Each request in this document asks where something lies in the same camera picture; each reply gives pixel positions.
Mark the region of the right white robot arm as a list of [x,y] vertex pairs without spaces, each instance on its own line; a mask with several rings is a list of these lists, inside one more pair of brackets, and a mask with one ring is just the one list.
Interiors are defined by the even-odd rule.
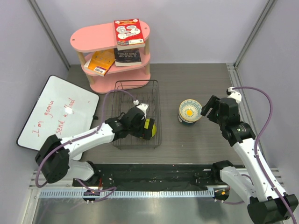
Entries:
[[213,164],[211,179],[216,184],[228,184],[246,203],[255,224],[274,224],[291,218],[299,202],[294,194],[287,194],[255,145],[256,136],[248,123],[241,121],[240,93],[226,98],[211,96],[201,115],[219,125],[222,136],[237,152],[250,176],[246,180],[229,161]]

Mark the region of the white bowl with green stripes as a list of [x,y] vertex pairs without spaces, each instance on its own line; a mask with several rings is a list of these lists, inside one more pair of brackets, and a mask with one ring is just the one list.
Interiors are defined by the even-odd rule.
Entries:
[[201,115],[196,115],[195,117],[194,116],[191,116],[191,118],[190,119],[187,119],[187,118],[185,118],[183,115],[181,115],[183,118],[184,118],[184,120],[186,121],[186,122],[195,122],[195,121],[199,121],[200,119],[201,119]]

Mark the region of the plain white ribbed bowl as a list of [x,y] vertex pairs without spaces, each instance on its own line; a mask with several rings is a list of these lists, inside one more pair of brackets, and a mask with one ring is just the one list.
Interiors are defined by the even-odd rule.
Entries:
[[178,114],[178,120],[179,120],[181,123],[184,123],[184,124],[187,123],[187,122],[184,120],[184,118],[183,118],[180,114]]

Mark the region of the teal and white bowl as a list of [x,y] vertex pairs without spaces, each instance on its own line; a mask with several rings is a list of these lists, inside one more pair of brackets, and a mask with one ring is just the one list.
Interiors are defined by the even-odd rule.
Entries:
[[193,125],[195,125],[197,123],[197,121],[195,121],[195,122],[185,122],[185,121],[182,121],[181,123],[183,125],[185,125],[185,126],[193,126]]

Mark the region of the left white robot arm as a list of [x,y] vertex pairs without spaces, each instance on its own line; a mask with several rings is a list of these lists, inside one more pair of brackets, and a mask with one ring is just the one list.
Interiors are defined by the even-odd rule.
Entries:
[[148,108],[148,104],[141,103],[119,117],[109,118],[100,126],[72,137],[49,136],[35,157],[38,165],[36,179],[43,174],[49,184],[71,178],[95,186],[100,181],[100,171],[91,161],[79,162],[74,157],[128,135],[150,140],[155,121],[147,118]]

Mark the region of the white bowl with yellow pattern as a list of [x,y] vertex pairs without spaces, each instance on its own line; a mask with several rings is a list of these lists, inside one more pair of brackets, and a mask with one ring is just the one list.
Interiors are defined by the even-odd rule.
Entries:
[[194,99],[184,100],[180,106],[178,112],[185,118],[190,119],[191,116],[198,116],[201,113],[202,105]]

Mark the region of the black wire dish rack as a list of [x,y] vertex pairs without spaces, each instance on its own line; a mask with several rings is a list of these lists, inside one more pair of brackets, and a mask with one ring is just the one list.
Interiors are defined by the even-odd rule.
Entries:
[[115,89],[118,91],[113,93],[113,105],[111,116],[115,117],[121,112],[127,112],[133,107],[132,98],[121,90],[128,91],[140,103],[149,105],[147,110],[147,119],[153,118],[156,125],[156,135],[150,140],[128,135],[124,139],[112,142],[112,145],[120,150],[124,149],[154,149],[162,143],[162,123],[161,123],[161,107],[159,85],[157,80],[141,80],[128,81],[121,80],[115,83]]

